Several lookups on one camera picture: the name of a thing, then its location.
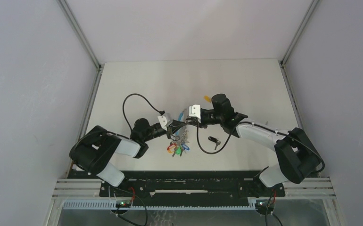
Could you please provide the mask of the green tagged key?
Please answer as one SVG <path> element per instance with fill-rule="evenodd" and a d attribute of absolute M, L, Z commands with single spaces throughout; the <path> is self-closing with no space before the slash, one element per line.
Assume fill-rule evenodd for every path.
<path fill-rule="evenodd" d="M 174 157 L 176 155 L 181 156 L 182 155 L 182 152 L 183 152 L 183 149 L 180 146 L 178 146 L 178 147 L 175 148 L 175 150 L 174 150 L 174 152 L 172 154 L 172 157 Z"/>

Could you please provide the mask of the blue tagged key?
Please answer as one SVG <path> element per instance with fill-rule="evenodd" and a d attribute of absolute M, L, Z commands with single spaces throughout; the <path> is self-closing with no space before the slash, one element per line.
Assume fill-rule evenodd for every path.
<path fill-rule="evenodd" d="M 190 148 L 185 143 L 181 144 L 181 149 L 182 149 L 183 152 L 190 150 Z"/>

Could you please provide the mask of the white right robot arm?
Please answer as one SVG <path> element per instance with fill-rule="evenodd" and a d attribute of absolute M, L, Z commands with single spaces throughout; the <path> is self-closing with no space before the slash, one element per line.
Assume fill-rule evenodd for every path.
<path fill-rule="evenodd" d="M 278 162 L 255 176 L 254 190 L 258 195 L 266 196 L 280 183 L 300 184 L 309 175 L 324 170 L 323 158 L 302 129 L 279 130 L 257 123 L 236 112 L 225 94 L 214 95 L 211 103 L 212 109 L 189 106 L 186 123 L 198 129 L 220 125 L 228 137 L 251 140 L 275 152 Z"/>

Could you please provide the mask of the red tagged key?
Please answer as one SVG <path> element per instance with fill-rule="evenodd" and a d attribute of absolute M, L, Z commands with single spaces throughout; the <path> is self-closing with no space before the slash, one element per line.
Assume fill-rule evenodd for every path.
<path fill-rule="evenodd" d="M 176 149 L 176 148 L 177 148 L 177 144 L 171 143 L 171 144 L 167 147 L 167 149 L 168 149 L 168 148 L 171 148 L 171 147 L 174 147 L 174 149 Z"/>

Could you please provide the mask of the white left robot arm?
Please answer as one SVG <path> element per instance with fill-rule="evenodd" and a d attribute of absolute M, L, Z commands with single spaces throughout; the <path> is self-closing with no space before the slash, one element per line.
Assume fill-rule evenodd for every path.
<path fill-rule="evenodd" d="M 112 156 L 117 153 L 139 159 L 148 150 L 148 141 L 163 135 L 171 138 L 185 126 L 185 122 L 168 120 L 164 116 L 152 125 L 147 119 L 140 118 L 127 138 L 97 125 L 71 148 L 69 157 L 77 167 L 109 183 L 117 196 L 124 196 L 129 184 L 124 180 L 124 173 L 110 162 Z"/>

